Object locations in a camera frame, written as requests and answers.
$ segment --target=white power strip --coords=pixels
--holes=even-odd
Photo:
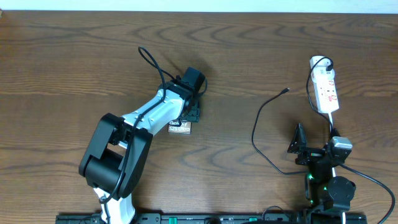
[[[311,68],[321,58],[323,58],[323,56],[312,57],[310,60]],[[331,61],[327,58],[324,58],[315,66],[315,68],[313,68],[311,73],[319,113],[330,114],[339,108],[334,80],[335,71],[333,69],[330,71],[326,70],[327,66],[330,64]]]

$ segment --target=wood grain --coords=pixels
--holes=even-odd
[[[209,81],[192,135],[154,138],[137,208],[164,212],[262,212],[308,206],[304,169],[286,150],[301,122],[314,146],[327,126],[308,105],[312,55],[335,61],[339,132],[354,144],[346,163],[398,192],[398,16],[164,12],[5,12],[0,19],[1,223],[53,223],[59,213],[91,213],[98,199],[77,167],[100,117],[151,99],[160,83],[140,58],[145,46],[163,69],[188,66]],[[376,223],[390,197],[343,169],[357,185],[351,211]],[[397,223],[394,212],[388,223]]]

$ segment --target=black cable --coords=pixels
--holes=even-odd
[[[107,203],[104,204],[104,210],[105,210],[105,214],[106,214],[106,223],[111,224],[111,215],[109,214]]]
[[[330,64],[329,66],[327,66],[327,68],[326,68],[327,71],[330,71],[330,70],[333,68],[333,61],[332,61],[332,59],[330,59],[330,58],[328,58],[328,57],[322,57],[321,59],[319,59],[319,61],[317,61],[317,62],[312,66],[312,68],[310,69],[310,73],[308,74],[307,84],[305,85],[305,89],[306,89],[306,91],[307,91],[308,101],[310,102],[311,109],[312,109],[314,112],[316,112],[317,114],[319,114],[322,118],[325,118],[325,119],[328,121],[329,125],[330,125],[330,130],[332,130],[332,129],[333,129],[333,124],[330,122],[329,118],[327,118],[325,115],[319,113],[318,110],[317,110],[316,108],[314,108],[314,106],[312,105],[310,92],[309,92],[309,90],[308,90],[308,83],[309,83],[309,81],[310,81],[311,73],[312,73],[313,69],[315,68],[315,66],[317,66],[318,63],[321,62],[323,59],[329,59],[329,60],[330,60],[330,63],[331,63],[331,64]]]
[[[281,207],[279,207],[279,206],[277,206],[277,205],[273,205],[273,206],[268,207],[268,208],[262,213],[262,215],[261,215],[261,219],[262,219],[262,220],[265,220],[265,219],[266,219],[264,215],[268,212],[268,210],[269,210],[270,208],[279,208],[279,209],[281,209],[282,212],[284,213],[284,215],[286,215],[286,217],[289,219],[289,221],[290,221],[290,219],[292,218],[290,215],[287,215],[287,214],[285,213],[285,210],[283,210]]]
[[[144,56],[144,54],[141,52],[141,50],[143,50],[150,57],[150,59],[152,60],[152,62],[154,63],[155,66],[148,61],[148,59]],[[113,198],[113,196],[115,194],[117,194],[117,192],[118,192],[118,190],[120,188],[120,185],[121,185],[121,183],[123,181],[123,178],[124,178],[124,175],[125,175],[127,162],[128,162],[128,159],[129,159],[130,150],[131,150],[131,146],[132,146],[132,140],[134,139],[134,133],[136,131],[138,122],[141,121],[141,119],[145,116],[145,114],[147,114],[150,110],[155,108],[157,105],[161,104],[161,102],[163,102],[165,100],[165,98],[166,98],[166,82],[164,80],[164,76],[163,76],[163,73],[162,73],[164,71],[159,67],[159,65],[157,64],[156,60],[153,58],[153,56],[144,47],[138,47],[138,52],[147,62],[149,62],[149,64],[151,64],[152,66],[157,68],[157,70],[159,71],[160,78],[162,79],[163,96],[158,102],[154,103],[152,106],[150,106],[148,109],[146,109],[144,112],[142,112],[141,114],[138,115],[138,118],[134,122],[134,125],[132,126],[132,129],[131,129],[131,135],[130,135],[129,142],[127,143],[126,153],[124,155],[124,160],[123,160],[123,164],[122,164],[122,169],[121,169],[121,172],[119,174],[118,180],[116,181],[116,185],[115,185],[113,191],[110,193],[110,195],[107,198],[105,198],[104,200],[101,198],[99,200],[99,202],[101,204],[108,203]]]
[[[382,182],[380,182],[380,181],[378,181],[378,180],[376,180],[376,179],[374,179],[374,178],[372,178],[372,177],[370,177],[370,176],[368,176],[368,175],[366,175],[366,174],[363,174],[363,173],[361,173],[361,172],[359,172],[359,171],[357,171],[357,170],[354,170],[354,169],[352,169],[352,168],[349,168],[348,166],[346,166],[346,165],[344,165],[344,164],[339,164],[339,166],[341,166],[342,168],[344,168],[344,169],[346,169],[346,170],[348,170],[348,171],[353,172],[354,174],[358,174],[358,175],[360,175],[361,177],[364,177],[364,178],[366,178],[366,179],[368,179],[368,180],[370,180],[370,181],[373,181],[374,183],[376,183],[376,184],[380,185],[382,188],[384,188],[384,189],[390,194],[390,196],[391,196],[391,206],[390,206],[390,209],[389,209],[388,212],[384,215],[384,217],[379,221],[378,224],[384,223],[384,221],[386,221],[386,220],[388,219],[388,217],[391,215],[391,213],[392,213],[392,211],[394,210],[394,207],[395,207],[395,205],[396,205],[396,198],[395,198],[395,196],[394,196],[394,193],[392,193],[391,189],[389,189],[387,186],[385,186]]]
[[[149,65],[151,65],[152,67],[154,67],[154,68],[156,68],[156,69],[159,69],[158,68],[158,66],[156,66],[156,64],[153,64],[152,62],[150,62],[150,60],[148,60],[148,58],[147,57],[145,57],[145,55],[139,50],[139,48],[138,48],[138,52],[139,52],[139,54],[141,55],[141,57],[143,58],[143,59],[145,59],[145,61],[147,61],[148,63],[149,63]],[[163,70],[163,69],[160,69],[164,74],[166,74],[166,75],[168,75],[171,79],[174,79],[174,77],[169,73],[169,72],[166,72],[165,70]]]
[[[289,88],[286,88],[286,89],[282,90],[278,95],[276,95],[276,96],[272,97],[271,99],[267,100],[265,103],[263,103],[263,104],[260,106],[260,109],[259,109],[259,111],[257,112],[256,121],[254,122],[253,132],[251,133],[251,144],[253,145],[254,149],[255,149],[260,155],[262,155],[263,158],[265,158],[265,159],[269,162],[269,164],[271,164],[271,166],[272,166],[273,168],[275,168],[275,170],[277,170],[277,171],[280,172],[281,174],[284,174],[284,175],[305,174],[305,173],[307,173],[307,171],[282,172],[282,171],[281,171],[280,169],[278,169],[278,167],[276,167],[276,166],[271,162],[271,160],[269,160],[269,159],[256,147],[256,145],[254,144],[254,132],[255,132],[255,130],[256,130],[257,122],[258,122],[258,120],[259,120],[259,115],[260,115],[260,112],[261,112],[262,108],[263,108],[267,103],[269,103],[269,102],[271,102],[272,100],[278,98],[278,96],[280,96],[280,95],[282,95],[282,94],[284,94],[284,93],[287,93],[289,90],[290,90]]]
[[[203,94],[205,94],[207,91],[207,78],[205,78],[205,90],[203,90],[203,92],[198,93],[198,98],[203,96]]]
[[[96,218],[96,217],[101,217],[101,215],[90,215],[90,216],[87,216],[87,217],[84,217],[84,218],[82,218],[81,220],[80,220],[80,222],[79,222],[79,224],[81,224],[83,221],[84,221],[84,223],[85,224],[87,224],[87,220],[89,220],[90,222],[89,222],[89,224],[91,223],[91,219],[92,218]]]

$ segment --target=white robotic arm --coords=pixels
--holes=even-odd
[[[111,197],[101,204],[102,221],[112,224],[131,222],[135,215],[131,192],[141,177],[153,136],[170,121],[186,118],[198,101],[198,91],[204,81],[202,73],[188,68],[181,80],[168,82],[166,91],[159,89],[156,96],[138,110],[121,117],[109,113],[102,117],[79,166],[80,175],[86,177],[100,201]],[[129,140],[132,146],[127,158],[107,148],[108,143],[111,143],[127,149]],[[123,180],[115,189],[125,159],[128,161]],[[113,190],[117,190],[117,194],[111,195]]]

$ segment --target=white wall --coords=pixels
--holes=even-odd
[[[0,0],[3,10],[398,13],[398,0]]]

